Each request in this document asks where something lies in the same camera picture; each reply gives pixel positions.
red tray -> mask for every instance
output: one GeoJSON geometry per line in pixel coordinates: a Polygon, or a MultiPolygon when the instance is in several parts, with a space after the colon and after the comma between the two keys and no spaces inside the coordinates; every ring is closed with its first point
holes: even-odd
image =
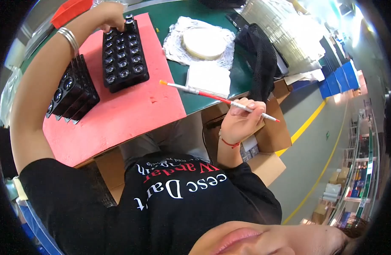
{"type": "Polygon", "coordinates": [[[71,19],[86,12],[92,6],[93,0],[68,0],[63,3],[51,19],[51,23],[59,29],[71,19]]]}

black t-shirt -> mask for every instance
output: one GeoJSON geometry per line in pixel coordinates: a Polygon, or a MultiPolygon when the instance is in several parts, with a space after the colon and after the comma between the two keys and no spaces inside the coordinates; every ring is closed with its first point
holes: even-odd
{"type": "Polygon", "coordinates": [[[246,163],[221,170],[190,155],[148,154],[126,171],[119,205],[110,208],[82,170],[54,159],[30,163],[19,177],[66,254],[188,254],[224,222],[282,218],[279,202],[246,163]]]}

lips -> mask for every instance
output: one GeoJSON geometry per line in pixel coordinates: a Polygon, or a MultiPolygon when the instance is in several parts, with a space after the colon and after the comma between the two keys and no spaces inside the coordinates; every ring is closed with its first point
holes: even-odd
{"type": "Polygon", "coordinates": [[[220,254],[231,245],[240,242],[243,239],[258,236],[260,234],[262,234],[262,232],[259,232],[253,228],[239,228],[229,232],[223,237],[221,242],[213,250],[212,255],[220,254]]]}

pants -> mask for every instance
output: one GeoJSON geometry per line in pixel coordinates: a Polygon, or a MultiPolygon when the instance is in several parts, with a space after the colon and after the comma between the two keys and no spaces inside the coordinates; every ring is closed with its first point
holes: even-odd
{"type": "Polygon", "coordinates": [[[138,136],[120,146],[125,169],[146,154],[167,151],[189,154],[210,162],[203,143],[203,123],[201,113],[193,113],[184,119],[161,126],[138,136]]]}

hand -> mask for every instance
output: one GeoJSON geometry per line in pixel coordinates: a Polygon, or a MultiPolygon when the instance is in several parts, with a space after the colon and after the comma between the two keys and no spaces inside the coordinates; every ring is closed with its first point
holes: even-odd
{"type": "Polygon", "coordinates": [[[236,144],[255,132],[257,126],[262,123],[262,113],[266,112],[266,104],[248,98],[235,100],[249,109],[252,113],[231,105],[230,110],[221,124],[221,138],[229,144],[236,144]]]}
{"type": "Polygon", "coordinates": [[[99,28],[105,33],[109,32],[111,27],[116,27],[120,32],[124,31],[125,19],[121,3],[102,2],[93,8],[92,11],[102,20],[102,25],[99,28]]]}

